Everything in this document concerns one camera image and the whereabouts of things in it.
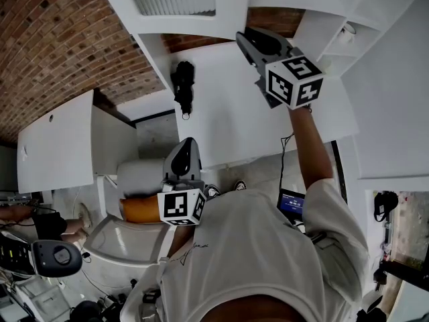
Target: person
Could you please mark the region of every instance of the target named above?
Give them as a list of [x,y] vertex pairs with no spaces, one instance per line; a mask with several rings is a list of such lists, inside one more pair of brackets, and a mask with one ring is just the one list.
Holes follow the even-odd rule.
[[289,114],[307,189],[306,234],[244,183],[207,201],[200,225],[177,227],[160,262],[164,321],[339,322],[359,304],[365,236],[335,189],[311,111]]
[[77,205],[78,219],[63,219],[59,212],[35,214],[32,206],[0,207],[0,229],[32,243],[38,239],[77,242],[86,238],[84,228],[91,227],[90,214],[82,204]]

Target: orange cushion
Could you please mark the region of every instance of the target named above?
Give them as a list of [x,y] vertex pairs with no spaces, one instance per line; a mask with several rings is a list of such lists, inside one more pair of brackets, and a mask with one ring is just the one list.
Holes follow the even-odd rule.
[[125,220],[132,223],[159,223],[158,197],[121,199]]

